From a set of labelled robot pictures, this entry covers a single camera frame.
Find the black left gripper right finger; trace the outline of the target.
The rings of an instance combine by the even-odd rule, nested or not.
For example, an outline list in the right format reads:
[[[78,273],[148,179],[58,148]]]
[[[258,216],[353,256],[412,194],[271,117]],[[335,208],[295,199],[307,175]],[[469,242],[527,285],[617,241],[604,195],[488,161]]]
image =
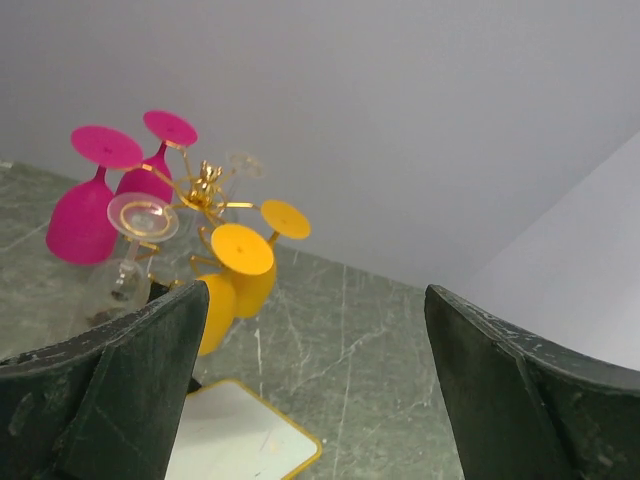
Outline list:
[[[467,479],[636,479],[639,373],[430,285],[424,313]]]

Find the yellow wine glass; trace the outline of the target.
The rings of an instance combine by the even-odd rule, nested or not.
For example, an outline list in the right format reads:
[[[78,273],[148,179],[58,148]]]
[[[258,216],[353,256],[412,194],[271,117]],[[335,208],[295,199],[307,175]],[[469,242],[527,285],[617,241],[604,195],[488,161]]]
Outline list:
[[[209,295],[200,356],[218,347],[234,319],[259,313],[276,278],[273,249],[253,229],[224,224],[213,230],[210,245],[221,271],[198,278],[206,284]]]
[[[311,224],[306,216],[287,202],[269,199],[258,207],[249,202],[230,202],[230,208],[252,208],[259,210],[265,222],[273,229],[268,239],[272,253],[280,236],[303,240],[311,233]],[[231,281],[236,292],[236,316],[250,318],[256,316],[270,295],[277,275],[277,261],[261,275],[246,275],[231,272]]]

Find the clear wine glass front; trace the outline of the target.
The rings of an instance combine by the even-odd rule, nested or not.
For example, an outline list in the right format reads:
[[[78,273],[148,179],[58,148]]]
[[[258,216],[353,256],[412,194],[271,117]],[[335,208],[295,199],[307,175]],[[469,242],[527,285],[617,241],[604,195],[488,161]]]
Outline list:
[[[115,196],[107,207],[107,218],[116,231],[129,239],[122,258],[109,259],[90,275],[79,307],[79,318],[95,327],[120,315],[142,308],[150,293],[148,274],[136,260],[139,247],[153,251],[172,238],[179,220],[165,201],[145,193]]]

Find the yellow wine glass front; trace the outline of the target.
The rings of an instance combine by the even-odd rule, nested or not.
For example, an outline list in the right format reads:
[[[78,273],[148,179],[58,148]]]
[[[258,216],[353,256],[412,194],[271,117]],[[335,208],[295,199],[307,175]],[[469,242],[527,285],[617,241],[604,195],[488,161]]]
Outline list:
[[[210,245],[221,271],[198,278],[206,284],[209,295],[200,356],[218,347],[234,319],[259,313],[276,278],[273,249],[253,229],[224,224],[213,230]]]

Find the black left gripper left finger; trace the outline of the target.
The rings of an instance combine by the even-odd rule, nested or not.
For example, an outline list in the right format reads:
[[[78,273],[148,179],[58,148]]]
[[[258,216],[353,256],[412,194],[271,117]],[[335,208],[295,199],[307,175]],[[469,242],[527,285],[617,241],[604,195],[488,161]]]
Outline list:
[[[208,303],[194,281],[2,361],[2,478],[164,478]]]

